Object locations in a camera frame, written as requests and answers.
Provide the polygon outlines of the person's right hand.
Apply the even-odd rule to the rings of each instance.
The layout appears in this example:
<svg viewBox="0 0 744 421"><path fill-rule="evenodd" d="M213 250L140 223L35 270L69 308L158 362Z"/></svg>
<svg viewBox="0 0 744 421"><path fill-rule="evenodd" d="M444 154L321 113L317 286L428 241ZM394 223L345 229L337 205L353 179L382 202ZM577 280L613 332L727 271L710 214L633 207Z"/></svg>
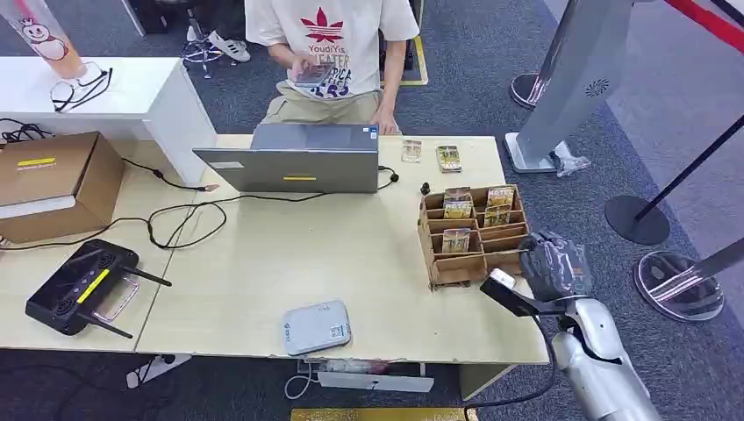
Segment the person's right hand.
<svg viewBox="0 0 744 421"><path fill-rule="evenodd" d="M313 70L318 65L315 57L310 55L294 55L290 65L290 79L296 82L297 79L308 71Z"/></svg>

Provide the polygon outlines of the person's left hand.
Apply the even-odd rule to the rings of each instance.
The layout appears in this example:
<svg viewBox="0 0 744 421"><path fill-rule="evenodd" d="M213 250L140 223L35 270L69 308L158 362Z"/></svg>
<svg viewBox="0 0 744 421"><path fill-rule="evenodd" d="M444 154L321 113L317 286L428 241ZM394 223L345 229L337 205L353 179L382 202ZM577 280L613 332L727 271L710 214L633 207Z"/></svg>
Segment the person's left hand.
<svg viewBox="0 0 744 421"><path fill-rule="evenodd" d="M375 125L381 135L398 135L399 126L394 117L394 109L380 106L373 114L370 124Z"/></svg>

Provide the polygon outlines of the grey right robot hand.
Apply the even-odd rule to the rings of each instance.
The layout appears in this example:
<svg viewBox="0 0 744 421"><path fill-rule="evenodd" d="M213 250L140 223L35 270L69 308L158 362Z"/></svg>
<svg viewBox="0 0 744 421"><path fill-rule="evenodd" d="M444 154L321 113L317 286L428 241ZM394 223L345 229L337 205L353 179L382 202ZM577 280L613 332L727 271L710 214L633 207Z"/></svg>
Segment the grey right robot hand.
<svg viewBox="0 0 744 421"><path fill-rule="evenodd" d="M584 245L555 232L531 232L523 238L519 242L519 266L539 301L588 296L592 291Z"/></svg>

